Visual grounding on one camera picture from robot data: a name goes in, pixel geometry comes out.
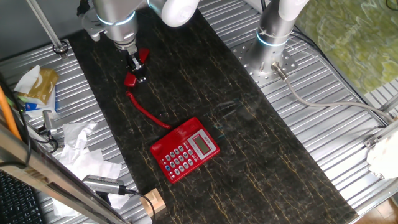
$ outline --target green mat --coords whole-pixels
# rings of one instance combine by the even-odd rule
[[[385,0],[310,0],[297,25],[362,93],[398,78],[398,11]]]

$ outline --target keyboard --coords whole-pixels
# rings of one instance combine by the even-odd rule
[[[44,224],[32,188],[3,171],[0,171],[0,220],[5,224]]]

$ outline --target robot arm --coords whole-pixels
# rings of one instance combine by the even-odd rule
[[[281,0],[279,2],[279,16],[285,21],[296,20],[308,2],[309,0]]]
[[[193,16],[199,0],[147,0],[147,3],[164,23],[179,27]]]
[[[83,5],[82,8],[85,10],[87,7],[90,8],[87,0],[82,0],[78,8],[83,28],[91,38],[99,41],[100,33],[106,34],[118,49],[128,51],[136,69],[139,69],[141,65],[133,56],[137,52],[136,34],[138,32],[135,10],[144,5],[143,2],[144,0],[93,0],[95,10],[86,11],[84,16],[79,12],[79,8]],[[146,0],[146,3],[168,26],[178,27],[184,25],[193,16],[199,0]]]

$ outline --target gray cable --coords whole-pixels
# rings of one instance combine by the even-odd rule
[[[286,85],[288,86],[288,88],[291,90],[291,92],[293,93],[293,95],[299,100],[299,102],[308,105],[308,106],[314,106],[314,107],[329,107],[329,106],[343,106],[343,105],[350,105],[350,106],[358,106],[358,107],[362,107],[368,110],[371,110],[385,118],[387,118],[391,123],[394,122],[394,120],[386,113],[384,113],[381,110],[378,110],[372,106],[369,105],[365,105],[363,103],[357,103],[357,102],[336,102],[336,103],[310,103],[305,101],[303,98],[301,98],[296,91],[294,91],[292,84],[290,84],[289,79],[285,80]]]

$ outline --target black work surface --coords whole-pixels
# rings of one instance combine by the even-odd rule
[[[158,223],[346,223],[356,213],[197,11],[178,29],[137,12],[138,47],[151,50],[148,82],[132,92],[174,127],[196,116],[221,152],[170,184],[150,153],[168,133],[125,95],[122,55],[102,36],[69,41],[138,189],[158,188],[169,213]]]

